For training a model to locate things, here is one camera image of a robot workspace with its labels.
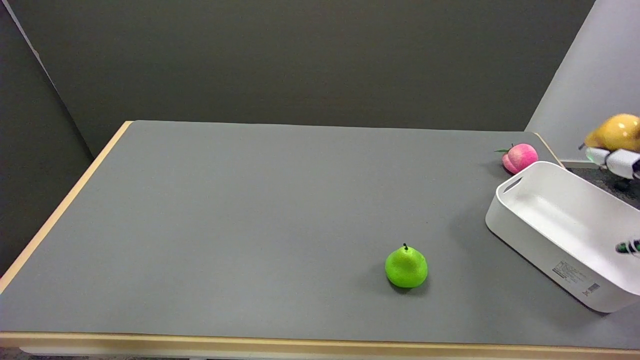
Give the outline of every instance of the gray wall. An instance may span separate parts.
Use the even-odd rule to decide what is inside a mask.
[[[0,6],[0,274],[90,164],[33,53]]]
[[[10,4],[95,154],[136,119],[524,130],[593,0]]]
[[[617,113],[640,115],[640,2],[598,0],[527,127],[560,160],[591,163],[578,146]]]

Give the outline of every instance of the wooden table edge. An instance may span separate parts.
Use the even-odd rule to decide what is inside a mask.
[[[11,264],[11,266],[9,266],[9,269],[7,269],[7,271],[4,273],[2,278],[0,278],[0,294],[2,294],[4,289],[6,289],[6,287],[11,282],[11,280],[13,280],[16,274],[18,274],[18,271],[20,271],[24,263],[27,262],[31,254],[33,254],[33,252],[40,245],[42,240],[47,236],[47,234],[49,234],[49,231],[51,230],[53,225],[55,225],[58,219],[60,219],[60,216],[62,216],[65,210],[67,210],[71,202],[73,202],[73,200],[76,198],[80,190],[82,190],[86,182],[89,181],[89,178],[91,178],[91,176],[96,171],[96,169],[98,169],[98,167],[102,163],[102,160],[104,160],[104,158],[109,154],[109,151],[113,149],[113,147],[118,142],[120,137],[122,137],[122,134],[124,134],[124,132],[132,123],[133,121],[126,121],[124,122],[124,124],[122,124],[122,126],[120,126],[120,129],[118,129],[115,135],[113,135],[113,137],[104,147],[104,149],[100,151],[100,154],[98,154],[98,156],[95,158],[93,163],[89,165],[89,167],[86,169],[84,174],[76,182],[74,187],[71,188],[71,191],[69,191],[69,193],[67,194],[67,196],[65,196],[65,198],[62,200],[60,205],[58,205],[58,207],[53,211],[51,216],[49,216],[49,218],[44,223],[44,225],[40,228],[40,230],[38,230],[38,232],[35,234],[33,239],[29,241],[29,243],[24,248],[24,250],[20,253],[20,255],[18,255],[18,258],[13,262],[13,264]]]
[[[313,358],[480,357],[558,360],[637,359],[638,350],[606,348],[490,345],[458,343],[401,343],[389,341],[287,340],[220,338],[144,334],[78,334],[55,332],[0,332],[0,346],[29,348],[101,348],[118,351],[164,350],[214,353],[304,354]]]
[[[24,263],[47,236],[53,225],[73,202],[104,158],[133,121],[122,124],[104,149],[87,168],[45,224],[0,278],[0,294],[6,289]],[[538,133],[534,133],[562,165]],[[549,347],[525,345],[485,345],[447,343],[398,343],[386,341],[286,340],[258,338],[219,338],[202,336],[169,336],[143,334],[89,334],[64,332],[0,332],[4,347],[102,347],[120,350],[167,349],[205,350],[212,352],[286,353],[319,356],[403,356],[403,357],[523,357],[527,359],[631,359],[640,350],[603,348]]]
[[[549,144],[547,144],[547,142],[545,141],[545,139],[542,138],[542,136],[540,136],[540,134],[538,133],[534,133],[542,142],[542,144],[547,148],[547,150],[549,150],[549,152],[551,153],[551,155],[554,157],[554,159],[556,159],[556,162],[558,163],[558,165],[562,166],[563,168],[566,168],[564,166],[564,164],[562,164],[562,161],[560,161],[560,159],[558,159],[558,157],[556,156],[556,154],[554,153],[553,150],[551,150],[551,148],[549,147]]]

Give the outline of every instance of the fake fruit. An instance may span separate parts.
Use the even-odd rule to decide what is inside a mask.
[[[514,175],[538,160],[536,149],[528,143],[520,143],[516,146],[511,144],[510,149],[497,150],[496,152],[505,153],[502,156],[502,164]]]
[[[617,114],[590,132],[584,145],[608,151],[625,149],[640,151],[640,118],[631,114]]]
[[[427,260],[418,250],[403,244],[387,257],[385,272],[393,285],[416,288],[427,278]]]

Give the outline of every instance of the pink peach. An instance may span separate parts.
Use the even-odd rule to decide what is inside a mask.
[[[521,172],[525,167],[538,160],[538,153],[528,143],[520,143],[512,147],[503,157],[502,164],[512,174]]]

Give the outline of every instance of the bin handle hole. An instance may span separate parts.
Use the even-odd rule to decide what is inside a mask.
[[[520,184],[520,181],[522,180],[522,178],[517,179],[516,181],[512,182],[511,184],[509,184],[509,186],[507,186],[506,188],[504,188],[504,190],[502,191],[502,193],[506,193],[509,190],[513,189],[517,184]]]

